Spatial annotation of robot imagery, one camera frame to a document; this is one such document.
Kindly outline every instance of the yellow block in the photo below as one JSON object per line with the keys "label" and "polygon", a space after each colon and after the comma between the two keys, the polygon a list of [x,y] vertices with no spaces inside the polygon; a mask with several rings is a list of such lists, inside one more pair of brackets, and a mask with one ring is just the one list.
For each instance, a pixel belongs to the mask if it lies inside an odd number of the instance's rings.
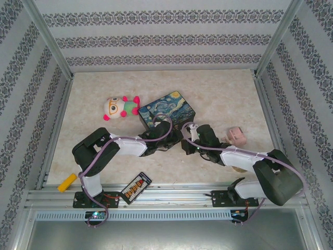
{"label": "yellow block", "polygon": [[61,192],[66,191],[66,189],[75,181],[78,177],[73,173],[64,182],[58,187],[58,190]]}

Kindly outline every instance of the stuffed toy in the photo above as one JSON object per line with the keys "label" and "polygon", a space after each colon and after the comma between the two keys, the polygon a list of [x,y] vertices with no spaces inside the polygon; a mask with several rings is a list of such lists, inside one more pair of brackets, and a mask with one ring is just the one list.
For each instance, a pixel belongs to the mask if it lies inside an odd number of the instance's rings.
{"label": "stuffed toy", "polygon": [[118,97],[111,97],[107,99],[107,102],[104,104],[105,115],[103,118],[108,121],[119,117],[131,115],[137,116],[139,114],[139,108],[140,98],[138,96],[134,97],[133,101],[129,101],[126,96],[122,99]]}

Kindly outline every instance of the starry night box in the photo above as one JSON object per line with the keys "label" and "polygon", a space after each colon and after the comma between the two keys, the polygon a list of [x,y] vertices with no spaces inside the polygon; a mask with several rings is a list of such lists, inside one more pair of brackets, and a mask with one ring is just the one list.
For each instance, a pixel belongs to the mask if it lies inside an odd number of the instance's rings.
{"label": "starry night box", "polygon": [[183,124],[194,120],[196,113],[178,91],[174,91],[139,109],[140,120],[146,129],[154,127],[152,120],[158,114],[167,114],[172,125],[181,129]]}

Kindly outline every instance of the marble surface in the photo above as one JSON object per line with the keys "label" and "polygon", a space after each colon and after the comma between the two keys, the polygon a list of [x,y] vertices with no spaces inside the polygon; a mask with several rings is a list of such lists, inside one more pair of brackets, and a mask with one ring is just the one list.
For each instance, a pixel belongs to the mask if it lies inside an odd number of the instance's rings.
{"label": "marble surface", "polygon": [[[126,136],[145,131],[138,116],[104,121],[103,105],[108,97],[126,95],[132,99],[139,95],[143,106],[175,90],[195,110],[195,123],[210,124],[217,137],[240,126],[248,139],[243,148],[259,152],[273,149],[250,70],[76,73],[47,184],[60,184],[71,173],[79,172],[71,151],[97,128]],[[101,182],[129,183],[141,171],[155,184],[255,179],[251,173],[213,164],[198,154],[186,156],[179,143],[148,157],[116,156],[101,172]]]}

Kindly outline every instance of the striped wall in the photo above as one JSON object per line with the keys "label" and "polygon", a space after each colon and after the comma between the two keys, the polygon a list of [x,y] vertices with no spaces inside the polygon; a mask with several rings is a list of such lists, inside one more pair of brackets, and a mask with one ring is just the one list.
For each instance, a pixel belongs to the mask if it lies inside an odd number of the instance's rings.
{"label": "striped wall", "polygon": [[255,69],[290,0],[35,0],[73,72]]}
{"label": "striped wall", "polygon": [[325,249],[333,249],[333,1],[305,0],[261,79],[283,147],[308,181]]}
{"label": "striped wall", "polygon": [[0,249],[35,188],[68,79],[20,0],[0,0]]}

